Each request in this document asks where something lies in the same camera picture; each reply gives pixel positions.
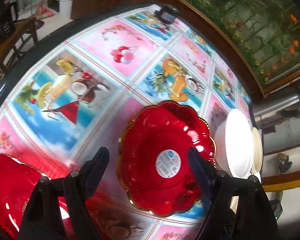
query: white plate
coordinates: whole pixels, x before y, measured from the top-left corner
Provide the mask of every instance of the white plate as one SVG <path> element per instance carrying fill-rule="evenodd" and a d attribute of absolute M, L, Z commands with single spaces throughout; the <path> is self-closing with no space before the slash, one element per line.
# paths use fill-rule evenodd
<path fill-rule="evenodd" d="M 253 162 L 252 162 L 252 171 L 257 173 L 261 171 L 262 161 L 263 161 L 263 151 L 262 151 L 262 140 L 257 128 L 253 127 L 251 129 L 252 138 L 253 138 Z"/>
<path fill-rule="evenodd" d="M 247 118 L 233 109 L 214 136 L 216 161 L 233 177 L 246 178 L 253 161 L 253 138 Z"/>

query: printed tablecloth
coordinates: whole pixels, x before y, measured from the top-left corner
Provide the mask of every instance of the printed tablecloth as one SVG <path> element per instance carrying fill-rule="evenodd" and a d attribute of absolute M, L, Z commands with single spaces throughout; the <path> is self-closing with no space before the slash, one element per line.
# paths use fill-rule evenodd
<path fill-rule="evenodd" d="M 78 169 L 101 146 L 109 149 L 87 206 L 110 239 L 191 239 L 205 215 L 202 201 L 167 218 L 130 204 L 116 178 L 118 139 L 140 109 L 167 99 L 190 105 L 212 137 L 232 108 L 251 123 L 249 96 L 213 46 L 179 19 L 158 21 L 159 9 L 110 17 L 65 40 L 26 72 L 0 108 L 0 153 L 50 178 Z"/>

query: stainless steel container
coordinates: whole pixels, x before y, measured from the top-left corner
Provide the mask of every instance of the stainless steel container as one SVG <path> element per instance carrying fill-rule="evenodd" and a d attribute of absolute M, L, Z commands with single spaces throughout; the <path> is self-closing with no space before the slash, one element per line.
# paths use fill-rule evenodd
<path fill-rule="evenodd" d="M 279 124 L 300 114 L 300 87 L 287 87 L 250 108 L 258 129 Z"/>

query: white bucket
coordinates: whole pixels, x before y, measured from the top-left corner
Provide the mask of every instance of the white bucket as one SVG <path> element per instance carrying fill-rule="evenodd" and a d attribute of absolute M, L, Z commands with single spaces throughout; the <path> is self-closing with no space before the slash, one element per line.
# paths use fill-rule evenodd
<path fill-rule="evenodd" d="M 73 0 L 59 0 L 59 12 L 70 19 Z"/>

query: red glass plate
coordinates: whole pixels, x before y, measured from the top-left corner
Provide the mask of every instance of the red glass plate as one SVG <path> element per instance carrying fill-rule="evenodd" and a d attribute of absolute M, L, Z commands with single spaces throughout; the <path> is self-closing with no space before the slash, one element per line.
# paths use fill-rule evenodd
<path fill-rule="evenodd" d="M 26 203 L 42 175 L 34 168 L 0 154 L 0 226 L 18 238 Z"/>
<path fill-rule="evenodd" d="M 201 192 L 187 161 L 190 147 L 214 165 L 209 126 L 190 106 L 144 108 L 121 139 L 118 179 L 137 208 L 167 217 L 188 211 Z"/>

